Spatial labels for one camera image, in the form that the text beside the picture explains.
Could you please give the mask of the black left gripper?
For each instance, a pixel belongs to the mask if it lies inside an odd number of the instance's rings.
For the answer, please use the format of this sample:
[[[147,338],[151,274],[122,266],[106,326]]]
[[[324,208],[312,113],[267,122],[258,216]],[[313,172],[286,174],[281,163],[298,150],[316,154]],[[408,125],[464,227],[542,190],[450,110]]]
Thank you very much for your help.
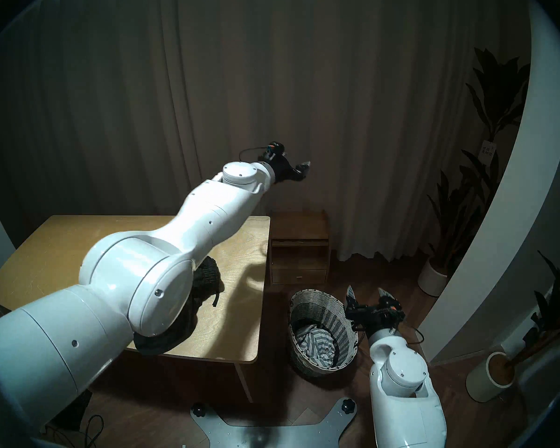
[[[274,184],[284,181],[301,182],[306,178],[307,169],[311,166],[311,161],[306,161],[293,167],[282,154],[263,154],[260,156],[260,162],[271,167],[275,175]]]

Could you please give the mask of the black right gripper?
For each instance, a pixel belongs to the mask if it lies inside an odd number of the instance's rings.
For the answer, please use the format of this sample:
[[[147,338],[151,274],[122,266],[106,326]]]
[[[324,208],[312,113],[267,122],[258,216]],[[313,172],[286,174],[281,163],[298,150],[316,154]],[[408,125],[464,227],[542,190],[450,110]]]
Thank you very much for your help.
[[[376,333],[383,329],[397,329],[406,315],[401,304],[386,290],[378,287],[377,305],[363,305],[356,300],[354,290],[348,285],[345,298],[345,317],[354,332]]]

